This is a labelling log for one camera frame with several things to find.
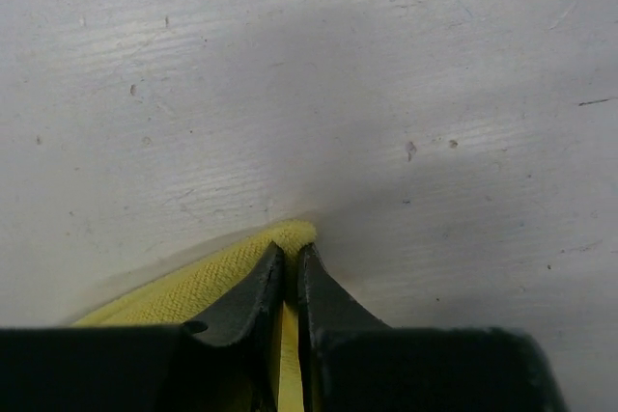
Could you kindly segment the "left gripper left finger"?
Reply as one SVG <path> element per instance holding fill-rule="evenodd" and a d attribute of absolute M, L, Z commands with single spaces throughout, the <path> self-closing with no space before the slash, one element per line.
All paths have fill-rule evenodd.
<path fill-rule="evenodd" d="M 4 411 L 274 411 L 284 253 L 180 324 L 5 328 Z"/>

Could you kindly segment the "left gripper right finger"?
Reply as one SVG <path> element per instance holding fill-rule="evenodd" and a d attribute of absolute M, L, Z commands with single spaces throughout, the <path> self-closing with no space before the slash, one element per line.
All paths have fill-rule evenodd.
<path fill-rule="evenodd" d="M 298 256 L 298 356 L 307 411 L 565 411 L 548 360 L 502 328 L 394 328 Z"/>

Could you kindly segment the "yellow towel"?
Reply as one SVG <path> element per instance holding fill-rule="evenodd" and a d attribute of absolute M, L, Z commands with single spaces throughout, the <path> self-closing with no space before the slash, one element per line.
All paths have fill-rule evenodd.
<path fill-rule="evenodd" d="M 82 316 L 74 325 L 185 321 L 206 309 L 246 277 L 268 245 L 274 243 L 284 251 L 286 258 L 278 405 L 281 411 L 301 411 L 303 394 L 298 360 L 297 256 L 300 249 L 314 242 L 317 236 L 316 227 L 307 221 L 277 223 L 104 304 Z"/>

